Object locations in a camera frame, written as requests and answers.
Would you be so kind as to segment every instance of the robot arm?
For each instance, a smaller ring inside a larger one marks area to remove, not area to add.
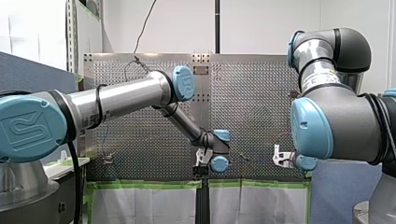
[[[58,91],[0,98],[0,161],[36,161],[71,142],[77,133],[93,129],[103,121],[118,118],[144,107],[163,112],[191,140],[194,146],[213,148],[215,154],[228,154],[226,142],[203,141],[201,130],[177,107],[177,102],[190,100],[195,79],[190,68],[177,66],[169,77],[153,71],[146,78],[95,90],[63,94]]]
[[[289,64],[299,74],[302,97],[291,107],[293,143],[304,156],[379,164],[393,161],[378,110],[390,97],[359,97],[361,74],[370,68],[366,39],[351,29],[296,33]]]

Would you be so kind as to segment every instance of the black cable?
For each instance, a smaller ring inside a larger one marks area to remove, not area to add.
[[[146,17],[146,19],[145,19],[145,22],[143,23],[142,31],[140,32],[140,35],[137,37],[136,46],[134,47],[134,60],[131,60],[130,62],[128,62],[128,63],[125,65],[125,67],[124,67],[123,73],[124,73],[125,81],[128,81],[128,77],[126,76],[126,68],[129,67],[129,66],[131,65],[131,63],[139,64],[139,65],[145,70],[146,73],[149,73],[149,72],[151,71],[151,70],[149,69],[149,67],[146,66],[145,63],[142,63],[142,62],[140,61],[140,59],[139,59],[137,56],[135,56],[135,54],[136,54],[136,52],[137,52],[137,49],[139,48],[140,38],[142,37],[143,33],[145,32],[146,24],[148,23],[149,16],[151,15],[151,11],[152,11],[152,9],[154,9],[154,6],[155,6],[155,3],[156,3],[156,2],[157,2],[157,0],[154,0],[154,1],[152,2],[151,8],[149,9],[149,12],[148,12],[148,15],[147,15],[147,17]]]
[[[103,108],[102,108],[102,102],[100,100],[100,89],[105,86],[107,86],[107,85],[99,84],[99,86],[96,87],[96,92],[95,92],[96,101],[95,102],[96,102],[96,107],[98,110],[98,118],[97,118],[96,122],[89,129],[97,128],[103,121]]]
[[[149,16],[151,15],[151,11],[152,11],[152,9],[154,9],[154,6],[155,6],[155,3],[156,3],[156,2],[157,2],[157,0],[154,0],[154,1],[152,2],[152,4],[151,4],[151,8],[149,9],[149,12],[148,12],[148,15],[147,15],[147,17],[146,17],[146,19],[145,19],[145,22],[143,23],[142,31],[140,32],[140,35],[139,35],[139,37],[137,38],[136,46],[134,47],[134,54],[136,54],[137,48],[139,47],[140,37],[142,37],[143,33],[145,32],[146,24],[148,23]]]
[[[393,141],[392,133],[389,127],[389,119],[386,115],[385,108],[383,106],[382,100],[376,95],[371,93],[363,93],[360,97],[364,96],[368,103],[370,104],[373,112],[375,114],[375,119],[378,122],[378,126],[381,130],[381,148],[373,161],[369,161],[372,165],[378,165],[383,161],[389,152],[389,145],[393,150],[393,154],[396,155],[396,146]]]
[[[73,168],[75,170],[75,176],[76,176],[76,207],[75,207],[75,215],[74,215],[73,223],[79,224],[79,215],[81,210],[81,198],[82,198],[81,171],[79,169],[78,156],[77,156],[76,148],[73,145],[73,142],[68,142],[67,145],[69,146],[69,151],[72,157]]]

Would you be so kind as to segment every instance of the metal pole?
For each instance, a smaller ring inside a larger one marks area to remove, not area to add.
[[[216,53],[220,54],[220,0],[215,0]]]

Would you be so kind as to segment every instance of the metal bracket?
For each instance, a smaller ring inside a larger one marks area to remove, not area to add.
[[[105,155],[105,157],[104,157],[104,165],[107,165],[107,164],[113,164],[114,163],[114,155],[113,154],[108,154],[108,155]]]
[[[292,162],[293,152],[279,152],[279,145],[274,146],[274,164],[284,168],[294,168]]]
[[[212,156],[213,156],[212,149],[207,149],[206,154],[205,154],[204,149],[198,148],[197,153],[196,153],[195,166],[208,165],[210,160],[212,159]]]

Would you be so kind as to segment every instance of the silver arm segment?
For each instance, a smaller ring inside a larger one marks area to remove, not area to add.
[[[103,121],[115,119],[148,106],[171,102],[171,85],[166,74],[153,71],[146,78],[102,87],[98,94]],[[99,116],[96,90],[63,95],[72,113],[77,132],[91,128]]]

